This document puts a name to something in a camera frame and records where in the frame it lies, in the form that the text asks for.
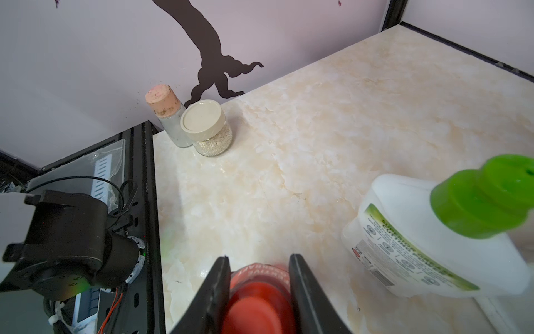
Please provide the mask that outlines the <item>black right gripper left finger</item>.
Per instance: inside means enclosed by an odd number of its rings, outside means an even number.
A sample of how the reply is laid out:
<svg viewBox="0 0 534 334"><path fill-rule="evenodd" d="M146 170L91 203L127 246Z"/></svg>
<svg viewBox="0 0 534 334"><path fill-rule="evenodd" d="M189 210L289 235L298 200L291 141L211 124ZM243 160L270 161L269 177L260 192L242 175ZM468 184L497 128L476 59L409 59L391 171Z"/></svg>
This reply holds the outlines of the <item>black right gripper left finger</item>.
<svg viewBox="0 0 534 334"><path fill-rule="evenodd" d="M229 302L230 281L229 258L218 257L190 306L170 333L220 333Z"/></svg>

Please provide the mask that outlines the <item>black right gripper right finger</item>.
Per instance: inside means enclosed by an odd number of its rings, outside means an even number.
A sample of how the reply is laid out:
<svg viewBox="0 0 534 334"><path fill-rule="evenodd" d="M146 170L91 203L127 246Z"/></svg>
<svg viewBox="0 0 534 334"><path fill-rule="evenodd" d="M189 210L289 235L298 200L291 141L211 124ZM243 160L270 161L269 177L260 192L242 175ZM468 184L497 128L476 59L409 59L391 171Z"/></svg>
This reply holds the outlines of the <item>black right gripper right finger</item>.
<svg viewBox="0 0 534 334"><path fill-rule="evenodd" d="M351 334L301 254L289 258L289 277L297 333Z"/></svg>

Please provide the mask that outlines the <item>dark red soap bottle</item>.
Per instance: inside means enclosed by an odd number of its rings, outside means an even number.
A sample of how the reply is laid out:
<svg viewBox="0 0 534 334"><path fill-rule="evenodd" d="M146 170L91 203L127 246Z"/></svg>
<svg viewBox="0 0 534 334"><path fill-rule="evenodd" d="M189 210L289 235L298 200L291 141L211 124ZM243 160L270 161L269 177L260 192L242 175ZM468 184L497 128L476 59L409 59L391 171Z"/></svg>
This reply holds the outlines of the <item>dark red soap bottle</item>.
<svg viewBox="0 0 534 334"><path fill-rule="evenodd" d="M221 333L295 333L289 272L260 263L233 272L222 324Z"/></svg>

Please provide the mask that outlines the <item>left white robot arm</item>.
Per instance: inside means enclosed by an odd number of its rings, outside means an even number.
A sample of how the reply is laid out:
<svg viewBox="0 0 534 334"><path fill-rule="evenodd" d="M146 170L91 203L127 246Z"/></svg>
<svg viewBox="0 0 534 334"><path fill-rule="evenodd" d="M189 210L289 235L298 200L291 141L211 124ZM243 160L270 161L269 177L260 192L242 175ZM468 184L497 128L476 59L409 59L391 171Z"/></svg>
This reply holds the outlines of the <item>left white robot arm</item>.
<svg viewBox="0 0 534 334"><path fill-rule="evenodd" d="M1 195L1 291L64 301L134 282L145 243L108 231L107 220L107 205L86 194Z"/></svg>

